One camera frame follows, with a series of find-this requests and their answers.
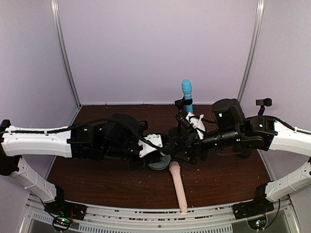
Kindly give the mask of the black microphone stand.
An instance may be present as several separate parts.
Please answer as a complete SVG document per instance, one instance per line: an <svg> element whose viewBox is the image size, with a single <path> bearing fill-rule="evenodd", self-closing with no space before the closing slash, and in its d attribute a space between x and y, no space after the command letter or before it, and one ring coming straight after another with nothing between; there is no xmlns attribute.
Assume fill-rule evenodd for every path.
<svg viewBox="0 0 311 233"><path fill-rule="evenodd" d="M192 98L186 100L185 97L183 97L182 99L175 100L174 105L177 108L177 114L175 115L177 127L171 128L168 135L171 138L183 137L192 130L192 126L186 119L188 115L187 107L192 106Z"/></svg>
<svg viewBox="0 0 311 233"><path fill-rule="evenodd" d="M265 98L265 99L260 99L256 100L256 106L260 106L260 109L258 111L258 115L263 115L265 111L265 107L270 107L272 106L272 99L271 98ZM244 148L241 145L235 145L233 146L233 152L236 156L242 158L242 159L247 159L250 157L252 154L252 149L250 148Z"/></svg>

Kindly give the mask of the blue toy microphone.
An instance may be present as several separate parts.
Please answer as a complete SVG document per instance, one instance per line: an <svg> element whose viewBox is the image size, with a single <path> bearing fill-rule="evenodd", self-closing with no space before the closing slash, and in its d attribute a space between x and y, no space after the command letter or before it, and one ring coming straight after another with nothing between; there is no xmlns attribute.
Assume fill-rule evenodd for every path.
<svg viewBox="0 0 311 233"><path fill-rule="evenodd" d="M190 80L183 80L182 81L182 92L184 94L185 100L192 99L192 85ZM192 103L190 105L186 106L187 113L193 113L193 105Z"/></svg>

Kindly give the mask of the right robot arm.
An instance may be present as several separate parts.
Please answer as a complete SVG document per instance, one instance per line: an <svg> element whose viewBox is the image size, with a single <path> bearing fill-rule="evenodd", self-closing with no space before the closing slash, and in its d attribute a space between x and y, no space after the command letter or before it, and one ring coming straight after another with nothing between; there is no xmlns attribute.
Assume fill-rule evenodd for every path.
<svg viewBox="0 0 311 233"><path fill-rule="evenodd" d="M204 116L187 113L186 121L199 133L199 145L206 150L233 146L242 151L259 149L264 151L288 151L305 156L311 155L311 133L293 127L281 119L264 115L265 106L272 100L257 100L260 111L256 116L245 117L237 99L222 99L212 105L217 129L207 132ZM275 202L311 183L311 162L308 160L297 170L256 189L256 199Z"/></svg>

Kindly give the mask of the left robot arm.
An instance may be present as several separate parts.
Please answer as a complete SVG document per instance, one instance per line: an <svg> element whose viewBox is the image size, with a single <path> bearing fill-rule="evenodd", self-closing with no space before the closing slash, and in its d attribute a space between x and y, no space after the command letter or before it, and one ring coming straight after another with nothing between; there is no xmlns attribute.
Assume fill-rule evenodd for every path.
<svg viewBox="0 0 311 233"><path fill-rule="evenodd" d="M19 180L47 206L65 206L62 188L30 168L23 155L53 155L70 159L129 160L132 169L159 162L164 150L160 134L144 135L147 121L127 114L51 129L19 128L5 119L0 125L0 174Z"/></svg>

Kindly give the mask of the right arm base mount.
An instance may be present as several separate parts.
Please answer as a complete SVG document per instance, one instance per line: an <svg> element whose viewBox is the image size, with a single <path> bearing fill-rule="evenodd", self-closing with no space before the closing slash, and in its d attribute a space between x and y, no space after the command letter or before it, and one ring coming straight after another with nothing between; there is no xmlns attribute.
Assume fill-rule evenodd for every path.
<svg viewBox="0 0 311 233"><path fill-rule="evenodd" d="M251 200L232 206L235 219L246 219L248 227L254 231L265 230L268 226L267 213L274 210L274 204L267 200Z"/></svg>

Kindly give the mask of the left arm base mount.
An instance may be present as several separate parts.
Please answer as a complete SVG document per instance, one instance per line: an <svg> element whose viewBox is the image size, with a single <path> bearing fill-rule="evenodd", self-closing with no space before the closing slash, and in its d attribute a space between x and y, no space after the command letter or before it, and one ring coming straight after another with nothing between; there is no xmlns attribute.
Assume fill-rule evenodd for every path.
<svg viewBox="0 0 311 233"><path fill-rule="evenodd" d="M74 220L84 220L87 206L68 201L41 201L44 210L52 217L52 227L60 233L67 231Z"/></svg>

